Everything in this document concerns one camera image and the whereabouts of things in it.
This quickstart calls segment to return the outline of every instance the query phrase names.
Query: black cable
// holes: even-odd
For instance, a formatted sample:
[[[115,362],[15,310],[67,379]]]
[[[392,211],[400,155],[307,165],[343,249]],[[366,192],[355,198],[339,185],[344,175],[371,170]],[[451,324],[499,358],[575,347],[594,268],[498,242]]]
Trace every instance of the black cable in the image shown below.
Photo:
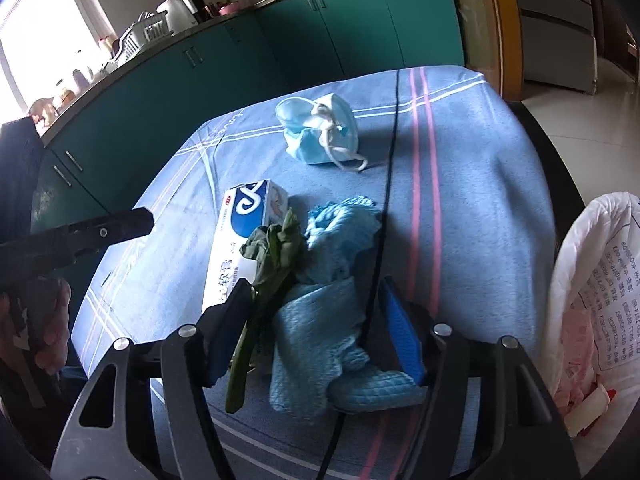
[[[386,184],[385,184],[385,203],[382,208],[382,214],[380,218],[380,238],[378,242],[378,251],[376,252],[376,263],[373,269],[373,275],[371,277],[371,286],[369,288],[369,297],[367,298],[367,306],[365,309],[365,320],[362,324],[362,331],[360,332],[359,344],[364,346],[367,342],[367,335],[369,334],[369,328],[371,326],[371,317],[373,314],[373,307],[376,301],[376,294],[378,293],[378,281],[380,280],[380,272],[382,270],[382,255],[385,250],[386,239],[386,226],[387,226],[387,213],[389,209],[389,200],[391,197],[391,179],[394,166],[394,152],[396,150],[396,139],[398,138],[398,108],[400,105],[400,71],[396,71],[396,115],[394,117],[394,129],[391,135],[391,144],[389,145],[388,154],[388,167],[386,170]],[[334,432],[329,440],[329,446],[326,449],[322,463],[320,464],[320,470],[316,475],[316,480],[323,480],[326,475],[326,470],[329,469],[329,464],[334,456],[335,449],[338,447],[338,441],[342,434],[342,428],[344,427],[344,421],[346,415],[339,413],[335,420]]]

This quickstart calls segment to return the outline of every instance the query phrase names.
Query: blue tablecloth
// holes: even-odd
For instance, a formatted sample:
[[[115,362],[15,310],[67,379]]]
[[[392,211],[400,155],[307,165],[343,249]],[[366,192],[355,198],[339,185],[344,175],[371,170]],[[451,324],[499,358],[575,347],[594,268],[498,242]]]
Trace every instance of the blue tablecloth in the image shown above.
[[[230,187],[270,178],[305,219],[319,203],[360,194],[382,208],[388,229],[382,273],[405,296],[463,335],[495,341],[510,333],[537,351],[554,255],[554,220],[540,162],[526,133],[482,75],[460,67],[412,68],[297,92],[336,92],[351,105],[360,152],[370,167],[343,173],[306,166],[285,152],[274,114],[279,99],[201,126],[138,202],[156,219],[144,238],[110,248],[82,303],[72,340],[88,372],[114,339],[160,339],[198,319],[220,199]],[[372,287],[376,251],[354,274],[360,301]],[[381,367],[396,359],[374,311],[367,350]],[[159,443],[162,385],[153,383]],[[269,378],[249,374],[247,399],[224,412],[226,377],[207,401],[238,478],[313,479],[334,429],[335,413],[309,427],[268,405]],[[468,460],[477,385],[469,386]],[[406,452],[412,409],[348,416],[328,478],[387,479]]]

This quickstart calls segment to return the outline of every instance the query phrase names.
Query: kitchen countertop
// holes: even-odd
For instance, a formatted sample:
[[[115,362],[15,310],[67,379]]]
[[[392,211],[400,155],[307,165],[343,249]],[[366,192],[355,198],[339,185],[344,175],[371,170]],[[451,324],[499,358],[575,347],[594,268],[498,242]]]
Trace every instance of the kitchen countertop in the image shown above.
[[[104,90],[106,90],[110,85],[115,83],[118,79],[125,76],[131,70],[135,69],[137,66],[144,63],[146,60],[152,58],[159,52],[173,46],[176,43],[179,43],[194,34],[202,32],[206,28],[214,27],[215,25],[219,25],[220,23],[224,23],[228,20],[232,20],[236,16],[241,16],[247,12],[252,12],[252,10],[260,9],[261,7],[265,7],[269,4],[277,2],[278,0],[262,0],[261,2],[247,7],[239,12],[235,12],[233,14],[228,14],[226,16],[219,16],[214,18],[213,20],[209,20],[208,22],[201,23],[194,27],[188,28],[178,34],[171,36],[165,40],[159,40],[156,44],[153,44],[144,52],[138,54],[133,59],[127,61],[123,66],[118,67],[114,72],[106,76],[104,79],[101,79],[96,84],[92,85],[91,88],[86,90],[83,94],[79,95],[76,100],[71,103],[68,108],[66,108],[59,117],[53,122],[53,124],[49,127],[49,129],[44,132],[42,136],[42,142],[45,146],[47,146],[58,134],[62,128],[66,126],[76,115],[80,113],[82,108],[87,106],[91,101],[93,101],[98,95],[101,94]]]

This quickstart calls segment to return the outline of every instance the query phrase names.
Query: blue logo on box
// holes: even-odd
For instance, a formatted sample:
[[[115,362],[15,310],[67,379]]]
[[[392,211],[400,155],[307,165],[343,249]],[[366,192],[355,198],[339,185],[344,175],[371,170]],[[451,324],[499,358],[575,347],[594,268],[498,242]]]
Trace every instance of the blue logo on box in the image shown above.
[[[254,229],[262,225],[264,197],[267,181],[261,180],[236,189],[236,198],[231,210],[231,228],[243,238],[248,238]]]

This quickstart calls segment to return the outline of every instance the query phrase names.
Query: white plastic bag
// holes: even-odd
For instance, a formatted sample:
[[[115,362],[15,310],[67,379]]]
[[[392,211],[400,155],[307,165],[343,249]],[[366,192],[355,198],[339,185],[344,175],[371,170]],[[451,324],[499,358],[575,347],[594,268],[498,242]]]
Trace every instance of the white plastic bag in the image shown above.
[[[571,319],[581,318],[590,326],[579,326],[580,334],[592,336],[590,364],[580,368],[565,351],[588,353],[582,345],[562,340],[568,337]],[[640,200],[627,192],[603,195],[593,200],[574,222],[556,260],[545,316],[542,352],[538,368],[546,386],[555,395],[561,384],[591,383],[597,378],[616,396],[609,409],[586,436],[574,439],[574,449],[584,475],[612,444],[640,396]]]

